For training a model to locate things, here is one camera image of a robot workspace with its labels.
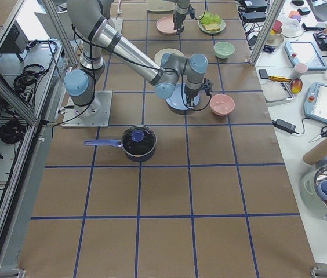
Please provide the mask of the white bowl with fruit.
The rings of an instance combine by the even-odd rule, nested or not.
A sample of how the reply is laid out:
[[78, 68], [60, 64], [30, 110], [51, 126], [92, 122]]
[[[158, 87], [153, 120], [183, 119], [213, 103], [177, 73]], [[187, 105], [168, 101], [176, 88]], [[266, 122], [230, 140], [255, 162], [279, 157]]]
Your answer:
[[279, 46], [283, 42], [282, 22], [276, 20], [266, 41], [269, 46]]

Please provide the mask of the scissors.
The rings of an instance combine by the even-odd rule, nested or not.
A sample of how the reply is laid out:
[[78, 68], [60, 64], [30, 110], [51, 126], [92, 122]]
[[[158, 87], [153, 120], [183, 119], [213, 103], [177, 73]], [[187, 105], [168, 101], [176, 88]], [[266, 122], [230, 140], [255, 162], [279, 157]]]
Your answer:
[[320, 133], [315, 136], [314, 138], [312, 138], [309, 143], [312, 143], [312, 142], [315, 142], [315, 141], [318, 141], [319, 139], [322, 139], [322, 138], [327, 138], [327, 126], [323, 126], [321, 128], [321, 131]]

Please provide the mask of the blue plate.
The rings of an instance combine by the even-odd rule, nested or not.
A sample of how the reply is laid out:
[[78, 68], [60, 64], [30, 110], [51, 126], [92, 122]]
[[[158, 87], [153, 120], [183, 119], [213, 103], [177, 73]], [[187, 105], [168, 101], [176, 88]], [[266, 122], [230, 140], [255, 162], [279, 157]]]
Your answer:
[[185, 84], [184, 83], [178, 83], [175, 86], [175, 90], [174, 90], [173, 94], [171, 95], [171, 97], [166, 99], [167, 104], [171, 108], [179, 110], [179, 111], [186, 111], [186, 110], [189, 110], [189, 109], [194, 109], [194, 107], [199, 104], [199, 101], [200, 101], [201, 97], [200, 97], [200, 95], [197, 95], [194, 98], [194, 106], [190, 107], [187, 104], [187, 97], [186, 97], [186, 94], [184, 92], [184, 89], [185, 89]]

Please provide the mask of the cardboard tube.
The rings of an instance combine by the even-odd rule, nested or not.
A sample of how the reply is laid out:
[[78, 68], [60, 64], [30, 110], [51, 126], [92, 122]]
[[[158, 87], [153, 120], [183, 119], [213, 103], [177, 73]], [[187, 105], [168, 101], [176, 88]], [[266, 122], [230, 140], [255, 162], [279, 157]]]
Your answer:
[[327, 138], [317, 144], [302, 156], [303, 162], [307, 164], [315, 164], [327, 156]]

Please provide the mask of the kitchen scale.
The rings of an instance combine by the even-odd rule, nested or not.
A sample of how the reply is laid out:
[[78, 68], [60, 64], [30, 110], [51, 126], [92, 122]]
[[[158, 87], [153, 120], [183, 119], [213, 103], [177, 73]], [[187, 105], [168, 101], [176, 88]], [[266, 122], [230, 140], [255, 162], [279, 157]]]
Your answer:
[[262, 84], [261, 88], [269, 106], [289, 103], [295, 98], [288, 82], [267, 82]]

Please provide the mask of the near teach pendant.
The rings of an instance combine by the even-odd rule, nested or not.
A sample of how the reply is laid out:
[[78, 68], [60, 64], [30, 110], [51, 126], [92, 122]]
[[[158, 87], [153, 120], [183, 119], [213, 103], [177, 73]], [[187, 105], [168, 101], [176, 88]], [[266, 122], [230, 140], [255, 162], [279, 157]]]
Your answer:
[[304, 101], [304, 114], [310, 119], [327, 124], [327, 85], [314, 82]]

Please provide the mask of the green lettuce leaf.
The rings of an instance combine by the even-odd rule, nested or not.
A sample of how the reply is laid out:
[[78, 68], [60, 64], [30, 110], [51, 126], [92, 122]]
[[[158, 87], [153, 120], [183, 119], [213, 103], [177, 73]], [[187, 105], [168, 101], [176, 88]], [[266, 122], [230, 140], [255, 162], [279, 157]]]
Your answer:
[[213, 14], [211, 12], [206, 11], [201, 19], [200, 22], [205, 25], [209, 24], [220, 24], [221, 23], [221, 17], [218, 14]]

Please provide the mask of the blue saucepan with glass lid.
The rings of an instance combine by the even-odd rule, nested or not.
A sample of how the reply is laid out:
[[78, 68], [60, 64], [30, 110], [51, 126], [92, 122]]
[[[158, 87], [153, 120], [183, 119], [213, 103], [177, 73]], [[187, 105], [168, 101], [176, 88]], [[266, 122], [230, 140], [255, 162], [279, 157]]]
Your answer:
[[111, 146], [121, 148], [133, 162], [145, 162], [155, 153], [157, 137], [145, 125], [134, 125], [124, 131], [120, 139], [85, 140], [85, 146]]

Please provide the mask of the white paper cup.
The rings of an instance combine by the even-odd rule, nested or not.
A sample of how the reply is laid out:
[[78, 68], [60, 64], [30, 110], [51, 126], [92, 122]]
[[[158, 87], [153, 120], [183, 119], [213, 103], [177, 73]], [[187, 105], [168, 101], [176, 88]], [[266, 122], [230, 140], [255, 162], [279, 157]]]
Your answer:
[[301, 78], [308, 71], [308, 66], [305, 63], [297, 63], [293, 67], [290, 78], [297, 79]]

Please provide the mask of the cream plate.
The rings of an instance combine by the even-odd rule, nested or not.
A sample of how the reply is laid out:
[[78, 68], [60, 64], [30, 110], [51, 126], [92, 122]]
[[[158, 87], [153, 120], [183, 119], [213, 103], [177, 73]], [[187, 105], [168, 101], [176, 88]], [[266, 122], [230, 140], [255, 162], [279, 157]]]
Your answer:
[[155, 56], [154, 56], [154, 61], [157, 65], [161, 65], [161, 60], [162, 60], [162, 57], [165, 53], [168, 53], [168, 54], [177, 54], [179, 56], [184, 56], [184, 54], [177, 50], [177, 49], [173, 49], [173, 48], [165, 48], [165, 49], [161, 49], [159, 50]]

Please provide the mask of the green bowl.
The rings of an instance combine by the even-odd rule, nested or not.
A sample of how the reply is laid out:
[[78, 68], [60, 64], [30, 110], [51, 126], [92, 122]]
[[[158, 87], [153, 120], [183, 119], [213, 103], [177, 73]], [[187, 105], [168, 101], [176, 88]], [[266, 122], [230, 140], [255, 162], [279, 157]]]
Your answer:
[[227, 59], [235, 52], [235, 47], [229, 42], [218, 42], [213, 47], [215, 56], [219, 59]]

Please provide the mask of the far teach pendant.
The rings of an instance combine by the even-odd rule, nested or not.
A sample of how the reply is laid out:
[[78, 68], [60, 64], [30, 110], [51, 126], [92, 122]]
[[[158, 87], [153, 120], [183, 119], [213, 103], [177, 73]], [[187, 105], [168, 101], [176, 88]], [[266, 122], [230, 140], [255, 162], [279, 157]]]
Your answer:
[[284, 44], [284, 49], [292, 65], [303, 63], [309, 71], [327, 70], [327, 63], [312, 42], [287, 41]]

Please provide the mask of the green plate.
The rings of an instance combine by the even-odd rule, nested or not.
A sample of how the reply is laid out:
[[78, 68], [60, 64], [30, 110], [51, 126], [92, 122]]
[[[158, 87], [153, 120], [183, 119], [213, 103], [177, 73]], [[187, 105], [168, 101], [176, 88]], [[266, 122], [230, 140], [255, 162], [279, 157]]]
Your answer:
[[210, 16], [200, 20], [198, 26], [201, 31], [207, 34], [218, 34], [225, 29], [226, 23], [220, 17]]

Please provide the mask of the pink plate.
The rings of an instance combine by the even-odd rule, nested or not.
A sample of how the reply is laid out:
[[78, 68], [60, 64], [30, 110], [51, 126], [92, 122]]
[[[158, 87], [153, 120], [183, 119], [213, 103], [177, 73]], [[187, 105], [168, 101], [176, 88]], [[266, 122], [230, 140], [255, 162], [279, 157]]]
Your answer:
[[163, 17], [156, 22], [157, 30], [165, 35], [174, 35], [176, 30], [172, 17]]

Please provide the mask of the grey control box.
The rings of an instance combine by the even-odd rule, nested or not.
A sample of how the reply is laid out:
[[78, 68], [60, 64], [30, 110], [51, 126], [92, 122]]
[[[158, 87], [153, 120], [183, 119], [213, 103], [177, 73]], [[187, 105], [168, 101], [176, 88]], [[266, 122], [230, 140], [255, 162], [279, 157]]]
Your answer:
[[15, 21], [0, 47], [0, 54], [15, 54], [19, 61], [24, 61], [28, 44], [27, 36], [19, 23]]

